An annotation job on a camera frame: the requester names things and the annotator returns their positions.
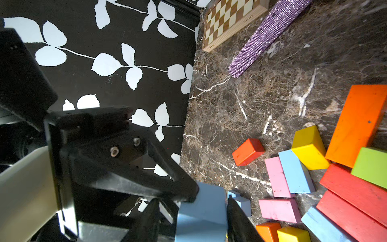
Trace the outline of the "pink block lower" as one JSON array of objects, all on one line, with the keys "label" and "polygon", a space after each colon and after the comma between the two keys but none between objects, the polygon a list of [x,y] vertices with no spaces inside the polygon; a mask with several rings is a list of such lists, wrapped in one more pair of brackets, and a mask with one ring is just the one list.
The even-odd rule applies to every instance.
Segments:
[{"label": "pink block lower", "polygon": [[260,199],[263,218],[290,223],[301,223],[301,215],[294,199]]}]

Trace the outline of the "red block left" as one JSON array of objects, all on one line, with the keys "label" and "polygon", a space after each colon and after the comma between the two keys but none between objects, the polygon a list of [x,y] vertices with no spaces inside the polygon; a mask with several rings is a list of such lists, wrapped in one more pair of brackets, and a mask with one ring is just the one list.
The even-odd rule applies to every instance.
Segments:
[{"label": "red block left", "polygon": [[265,148],[259,139],[247,139],[233,153],[237,166],[246,166],[265,153]]}]

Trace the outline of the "light blue cube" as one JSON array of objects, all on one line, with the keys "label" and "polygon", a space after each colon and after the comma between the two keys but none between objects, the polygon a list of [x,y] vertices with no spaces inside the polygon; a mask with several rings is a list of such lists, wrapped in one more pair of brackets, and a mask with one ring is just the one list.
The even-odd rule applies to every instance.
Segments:
[{"label": "light blue cube", "polygon": [[233,198],[239,207],[243,210],[247,217],[251,217],[252,209],[251,209],[251,201],[247,198],[244,198],[240,195],[239,192],[234,190],[229,190],[227,192],[227,198]]},{"label": "light blue cube", "polygon": [[198,182],[193,203],[182,202],[176,224],[176,242],[224,242],[228,230],[226,192]]}]

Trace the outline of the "light blue angled block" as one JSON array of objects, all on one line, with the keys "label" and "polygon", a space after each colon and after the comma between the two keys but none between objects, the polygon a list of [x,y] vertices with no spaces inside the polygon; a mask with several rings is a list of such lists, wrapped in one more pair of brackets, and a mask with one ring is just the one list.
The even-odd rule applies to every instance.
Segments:
[{"label": "light blue angled block", "polygon": [[279,152],[279,158],[288,183],[289,191],[293,194],[310,194],[316,191],[308,169],[292,152]]}]

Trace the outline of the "red block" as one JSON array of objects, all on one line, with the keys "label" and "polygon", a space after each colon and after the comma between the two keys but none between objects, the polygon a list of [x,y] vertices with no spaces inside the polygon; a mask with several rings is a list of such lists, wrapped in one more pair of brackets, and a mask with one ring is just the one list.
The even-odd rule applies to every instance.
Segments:
[{"label": "red block", "polygon": [[359,242],[385,242],[387,228],[344,199],[326,191],[317,209]]},{"label": "red block", "polygon": [[233,153],[237,166],[246,166],[265,153],[265,148],[259,139],[247,139]]},{"label": "red block", "polygon": [[387,190],[360,179],[348,168],[331,164],[319,182],[383,226],[387,226]]}]

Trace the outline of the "pink block upper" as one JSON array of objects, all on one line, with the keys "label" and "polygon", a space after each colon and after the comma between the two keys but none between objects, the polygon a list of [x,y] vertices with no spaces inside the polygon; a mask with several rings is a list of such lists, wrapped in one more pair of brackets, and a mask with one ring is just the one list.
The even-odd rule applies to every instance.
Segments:
[{"label": "pink block upper", "polygon": [[288,183],[279,157],[265,159],[265,164],[271,182],[273,195],[276,198],[294,198],[290,193]]}]

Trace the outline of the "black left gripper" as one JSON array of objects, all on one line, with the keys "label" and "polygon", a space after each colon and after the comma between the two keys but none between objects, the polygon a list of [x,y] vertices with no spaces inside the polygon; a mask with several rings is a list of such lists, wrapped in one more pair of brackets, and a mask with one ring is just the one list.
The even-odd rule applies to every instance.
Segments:
[{"label": "black left gripper", "polygon": [[[160,223],[166,200],[193,202],[198,184],[170,157],[146,127],[131,125],[126,106],[54,112],[44,130],[57,189],[61,233],[77,242],[169,241]],[[142,170],[149,156],[170,179]],[[139,219],[116,208],[133,195],[153,198]]]}]

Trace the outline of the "purple glitter microphone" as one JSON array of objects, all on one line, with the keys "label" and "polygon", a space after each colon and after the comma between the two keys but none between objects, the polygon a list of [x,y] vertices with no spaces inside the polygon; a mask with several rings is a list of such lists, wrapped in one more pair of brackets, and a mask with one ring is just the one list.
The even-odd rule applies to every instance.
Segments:
[{"label": "purple glitter microphone", "polygon": [[311,3],[310,0],[279,0],[228,67],[240,77]]}]

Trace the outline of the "light blue cube beside long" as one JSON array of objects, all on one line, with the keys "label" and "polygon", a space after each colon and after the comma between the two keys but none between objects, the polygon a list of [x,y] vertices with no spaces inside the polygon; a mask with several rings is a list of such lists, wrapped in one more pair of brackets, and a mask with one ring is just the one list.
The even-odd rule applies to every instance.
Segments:
[{"label": "light blue cube beside long", "polygon": [[233,198],[239,207],[243,210],[247,217],[251,217],[252,209],[251,209],[251,201],[247,198],[244,198],[240,195],[239,192],[234,190],[229,190],[227,192],[227,198]]}]

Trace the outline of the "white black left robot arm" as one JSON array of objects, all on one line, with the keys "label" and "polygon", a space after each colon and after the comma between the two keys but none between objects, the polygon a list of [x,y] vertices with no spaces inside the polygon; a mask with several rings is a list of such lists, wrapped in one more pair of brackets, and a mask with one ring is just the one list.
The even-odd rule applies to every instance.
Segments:
[{"label": "white black left robot arm", "polygon": [[198,184],[132,110],[49,113],[57,94],[15,29],[1,30],[1,241],[172,239]]}]

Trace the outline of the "lime green cube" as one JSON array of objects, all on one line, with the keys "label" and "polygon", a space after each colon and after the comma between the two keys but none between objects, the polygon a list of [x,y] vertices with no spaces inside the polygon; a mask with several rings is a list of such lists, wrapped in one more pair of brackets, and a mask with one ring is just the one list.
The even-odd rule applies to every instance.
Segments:
[{"label": "lime green cube", "polygon": [[387,188],[387,152],[362,147],[351,174],[384,189]]}]

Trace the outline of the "light blue block centre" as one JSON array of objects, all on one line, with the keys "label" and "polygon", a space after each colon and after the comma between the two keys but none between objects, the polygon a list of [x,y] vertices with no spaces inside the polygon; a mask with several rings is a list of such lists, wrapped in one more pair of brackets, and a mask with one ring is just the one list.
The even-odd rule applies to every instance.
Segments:
[{"label": "light blue block centre", "polygon": [[320,212],[315,205],[311,206],[301,218],[303,224],[321,242],[356,242],[357,240]]}]

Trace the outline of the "wooden chessboard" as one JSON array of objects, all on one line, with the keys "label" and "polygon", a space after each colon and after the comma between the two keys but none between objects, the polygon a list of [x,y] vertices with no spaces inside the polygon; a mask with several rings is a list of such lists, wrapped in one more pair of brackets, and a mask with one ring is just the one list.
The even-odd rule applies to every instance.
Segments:
[{"label": "wooden chessboard", "polygon": [[213,51],[241,29],[264,15],[269,0],[221,0],[205,15],[202,50]]}]

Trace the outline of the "pink block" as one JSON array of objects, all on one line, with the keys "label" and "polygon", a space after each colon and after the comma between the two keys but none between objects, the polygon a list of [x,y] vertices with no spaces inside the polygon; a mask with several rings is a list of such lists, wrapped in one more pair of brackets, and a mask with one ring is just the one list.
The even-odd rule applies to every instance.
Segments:
[{"label": "pink block", "polygon": [[265,164],[271,182],[273,195],[276,198],[294,198],[290,193],[288,183],[279,157],[265,159]]},{"label": "pink block", "polygon": [[301,223],[301,215],[294,199],[260,199],[263,218],[290,223]]}]

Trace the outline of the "tall orange block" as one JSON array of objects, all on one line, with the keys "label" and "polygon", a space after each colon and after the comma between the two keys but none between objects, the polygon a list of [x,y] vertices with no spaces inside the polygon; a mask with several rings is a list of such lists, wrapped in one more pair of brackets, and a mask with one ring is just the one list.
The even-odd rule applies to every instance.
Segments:
[{"label": "tall orange block", "polygon": [[386,85],[351,86],[325,158],[352,168],[360,149],[372,143],[386,109]]}]

